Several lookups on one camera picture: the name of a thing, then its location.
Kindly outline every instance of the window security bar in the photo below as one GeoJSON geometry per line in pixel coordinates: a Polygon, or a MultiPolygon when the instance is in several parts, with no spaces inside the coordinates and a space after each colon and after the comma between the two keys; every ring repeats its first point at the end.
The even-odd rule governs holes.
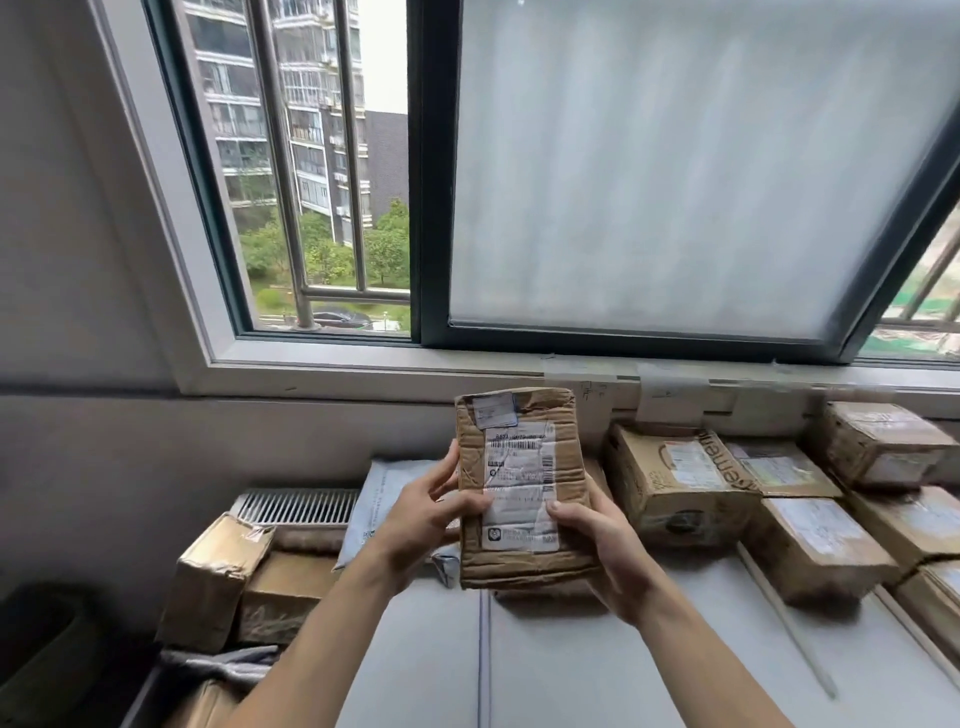
{"type": "MultiPolygon", "coordinates": [[[[353,238],[353,263],[356,271],[356,286],[311,285],[307,281],[303,244],[300,240],[300,212],[297,197],[297,177],[294,171],[290,145],[290,131],[286,124],[283,102],[283,85],[280,80],[279,63],[276,58],[270,0],[244,0],[254,67],[263,91],[263,115],[267,126],[267,141],[274,159],[276,172],[276,201],[283,236],[287,243],[290,273],[293,278],[294,303],[297,309],[297,328],[316,328],[311,301],[355,301],[359,303],[407,303],[410,291],[398,288],[370,288],[367,285],[366,259],[364,257],[363,216],[351,214],[350,228],[353,238]]],[[[344,134],[347,142],[347,173],[350,194],[350,209],[362,210],[360,177],[357,161],[355,111],[353,107],[353,65],[349,46],[348,0],[333,0],[334,19],[337,30],[337,67],[344,115],[344,134]]]]}
{"type": "Polygon", "coordinates": [[[960,294],[957,294],[940,318],[917,318],[917,313],[924,304],[926,297],[930,295],[934,286],[940,282],[958,252],[960,252],[960,230],[957,230],[947,245],[944,246],[936,262],[930,267],[903,310],[896,316],[880,319],[879,327],[895,330],[928,331],[931,333],[960,333],[960,323],[956,320],[957,316],[960,315],[960,294]]]}

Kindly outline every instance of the sticker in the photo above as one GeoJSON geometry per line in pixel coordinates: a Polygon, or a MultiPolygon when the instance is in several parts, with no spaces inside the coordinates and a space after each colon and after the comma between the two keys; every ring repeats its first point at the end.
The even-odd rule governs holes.
{"type": "Polygon", "coordinates": [[[867,535],[836,501],[827,498],[776,498],[770,504],[787,524],[819,553],[836,555],[847,549],[847,540],[867,535]]]}
{"type": "Polygon", "coordinates": [[[514,395],[504,392],[488,397],[474,397],[473,419],[480,429],[516,426],[514,395]]]}
{"type": "Polygon", "coordinates": [[[700,426],[710,380],[680,365],[639,362],[640,403],[636,421],[663,425],[700,426]]]}
{"type": "Polygon", "coordinates": [[[703,446],[695,440],[664,442],[678,483],[691,488],[724,488],[723,475],[713,465],[703,446]]]}
{"type": "Polygon", "coordinates": [[[930,536],[960,535],[960,510],[940,503],[923,503],[915,500],[900,503],[892,508],[901,521],[914,530],[930,536]]]}
{"type": "Polygon", "coordinates": [[[493,503],[481,523],[482,548],[560,550],[557,525],[546,512],[547,502],[557,499],[556,427],[524,422],[484,434],[484,493],[493,503]]]}
{"type": "Polygon", "coordinates": [[[866,483],[919,483],[940,462],[943,452],[887,452],[880,455],[867,474],[866,483]]]}
{"type": "Polygon", "coordinates": [[[757,480],[767,486],[804,485],[808,480],[806,471],[798,468],[792,457],[737,457],[757,480]]]}

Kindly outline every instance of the crumpled cardboard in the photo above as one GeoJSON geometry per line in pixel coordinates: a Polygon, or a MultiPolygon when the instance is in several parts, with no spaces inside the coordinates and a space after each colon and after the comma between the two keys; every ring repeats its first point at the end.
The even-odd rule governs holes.
{"type": "Polygon", "coordinates": [[[223,728],[240,704],[240,697],[226,683],[206,680],[163,724],[163,728],[223,728]]]}
{"type": "Polygon", "coordinates": [[[214,521],[177,561],[156,639],[209,654],[223,649],[244,587],[273,537],[272,528],[228,513],[214,521]]]}
{"type": "Polygon", "coordinates": [[[754,479],[707,430],[643,434],[614,425],[604,465],[614,498],[648,546],[731,546],[760,501],[754,479]]]}
{"type": "Polygon", "coordinates": [[[236,639],[289,644],[340,575],[333,557],[274,551],[260,565],[240,599],[236,639]]]}
{"type": "Polygon", "coordinates": [[[486,513],[461,525],[461,586],[525,588],[595,571],[588,539],[545,509],[551,499],[589,505],[573,393],[534,387],[455,404],[460,489],[494,495],[486,513]]]}
{"type": "Polygon", "coordinates": [[[831,498],[765,498],[743,545],[788,604],[860,599],[897,573],[890,554],[831,498]]]}
{"type": "Polygon", "coordinates": [[[857,490],[916,490],[960,447],[936,425],[886,402],[828,402],[806,441],[841,485],[857,490]]]}
{"type": "MultiPolygon", "coordinates": [[[[592,457],[584,456],[584,467],[587,473],[604,493],[611,496],[610,486],[607,485],[607,476],[603,468],[592,457]]],[[[561,600],[589,600],[596,601],[596,595],[590,588],[586,579],[576,579],[574,581],[565,581],[562,584],[549,584],[542,587],[531,587],[530,589],[508,589],[496,590],[493,596],[500,601],[512,601],[514,599],[561,599],[561,600]]]]}
{"type": "Polygon", "coordinates": [[[920,567],[894,595],[927,636],[960,666],[960,561],[920,567]]]}
{"type": "Polygon", "coordinates": [[[722,438],[765,497],[841,497],[841,491],[792,440],[722,438]]]}
{"type": "Polygon", "coordinates": [[[897,561],[898,578],[933,559],[960,559],[960,500],[943,488],[927,485],[900,496],[850,493],[847,503],[897,561]]]}

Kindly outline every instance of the parked car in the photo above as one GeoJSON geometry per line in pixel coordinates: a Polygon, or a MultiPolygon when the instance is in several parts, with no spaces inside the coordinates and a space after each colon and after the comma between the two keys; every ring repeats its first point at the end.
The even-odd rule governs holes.
{"type": "Polygon", "coordinates": [[[371,318],[366,313],[351,311],[341,306],[328,306],[313,312],[313,320],[322,327],[370,328],[371,318]]]}

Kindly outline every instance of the hand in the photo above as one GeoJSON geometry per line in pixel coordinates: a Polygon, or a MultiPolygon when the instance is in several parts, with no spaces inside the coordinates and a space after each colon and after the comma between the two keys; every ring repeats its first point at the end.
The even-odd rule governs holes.
{"type": "Polygon", "coordinates": [[[403,487],[387,518],[357,554],[357,561],[386,567],[387,576],[396,582],[396,592],[406,589],[428,554],[460,540],[460,528],[450,528],[451,522],[478,516],[493,502],[491,496],[475,491],[453,493],[441,500],[457,490],[459,460],[460,448],[454,440],[440,463],[403,487]]]}
{"type": "Polygon", "coordinates": [[[638,626],[645,597],[663,571],[627,517],[589,475],[587,488],[592,508],[554,500],[547,503],[547,512],[560,525],[593,540],[603,571],[591,577],[590,587],[611,612],[638,626]]]}

